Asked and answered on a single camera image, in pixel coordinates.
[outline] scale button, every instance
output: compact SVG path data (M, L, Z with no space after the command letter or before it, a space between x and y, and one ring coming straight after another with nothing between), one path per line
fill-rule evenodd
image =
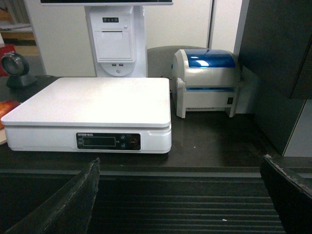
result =
M131 138L131 139L129 140L129 144L130 144L131 146L137 146L138 140L137 140L136 138Z

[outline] blue printer cover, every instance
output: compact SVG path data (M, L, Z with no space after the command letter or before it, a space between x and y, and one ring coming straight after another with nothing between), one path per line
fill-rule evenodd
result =
M186 49L184 51L190 68L235 67L232 56L224 50Z

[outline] digital weighing scale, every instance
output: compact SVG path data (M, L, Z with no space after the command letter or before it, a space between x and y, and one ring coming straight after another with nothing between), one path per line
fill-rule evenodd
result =
M167 78L60 78L5 115L16 151L167 153Z

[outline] receipt printer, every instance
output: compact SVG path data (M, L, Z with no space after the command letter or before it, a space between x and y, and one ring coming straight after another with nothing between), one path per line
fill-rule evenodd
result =
M178 50L170 88L176 115L186 111L225 111L235 115L241 69L237 57L224 50Z

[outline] red object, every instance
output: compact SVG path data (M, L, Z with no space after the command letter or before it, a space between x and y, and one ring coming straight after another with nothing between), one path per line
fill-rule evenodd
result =
M15 107L17 107L20 103L18 101L2 101L0 102L0 119L5 116L7 113L12 111ZM4 125L1 123L0 120L0 129L4 128Z
M0 47L0 59L1 59L4 55L6 55L6 54L8 54L8 53L15 53L14 45L12 45L12 44L6 44L4 47ZM2 77L2 76L8 76L8 75L9 75L9 74L7 74L7 73L3 70L2 66L0 65L0 77Z

